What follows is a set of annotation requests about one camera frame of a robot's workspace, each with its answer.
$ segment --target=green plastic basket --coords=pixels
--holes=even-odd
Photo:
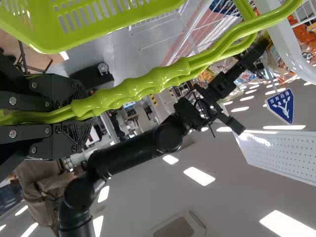
[[[0,28],[42,53],[59,53],[186,0],[0,0]]]

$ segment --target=lime green shopping cart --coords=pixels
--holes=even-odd
[[[0,0],[0,28],[44,53],[67,50],[122,27],[172,11],[185,0]],[[281,7],[256,16],[247,0],[234,0],[244,22],[230,28],[210,49],[181,58],[173,65],[154,68],[139,78],[126,79],[111,89],[74,100],[52,112],[14,112],[0,117],[0,125],[57,123],[85,120],[117,109],[165,88],[177,86],[202,73],[209,65],[245,51],[257,32],[292,14],[303,0],[287,0]]]

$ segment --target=pegboard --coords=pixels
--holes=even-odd
[[[316,132],[270,133],[235,134],[248,164],[316,186]]]

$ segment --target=bolt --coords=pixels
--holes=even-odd
[[[10,137],[10,138],[15,138],[15,137],[16,137],[16,134],[17,134],[17,133],[16,133],[15,130],[11,130],[10,133],[9,133],[9,137]]]
[[[59,100],[56,101],[56,107],[57,107],[57,108],[61,108],[61,103],[60,103]]]
[[[60,133],[61,132],[61,127],[60,126],[56,126],[56,133]]]
[[[34,89],[36,89],[37,88],[37,86],[38,86],[38,84],[34,81],[34,82],[32,82],[32,88],[34,88]]]
[[[16,98],[14,96],[10,97],[9,102],[11,105],[15,105],[16,104]]]
[[[38,151],[38,149],[36,147],[32,147],[31,152],[32,154],[35,154]]]

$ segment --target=green cart handle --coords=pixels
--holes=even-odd
[[[212,63],[245,51],[255,40],[258,31],[281,22],[295,11],[303,0],[287,0],[281,7],[256,17],[247,0],[234,2],[246,21],[230,28],[209,50],[189,58],[181,58],[168,67],[154,68],[142,77],[126,79],[116,87],[98,90],[91,97],[74,100],[70,105],[49,113],[14,112],[2,116],[0,125],[85,120],[106,110],[118,109],[129,101],[138,101],[146,95],[180,85],[201,74]],[[243,37],[246,38],[242,42],[231,46]]]

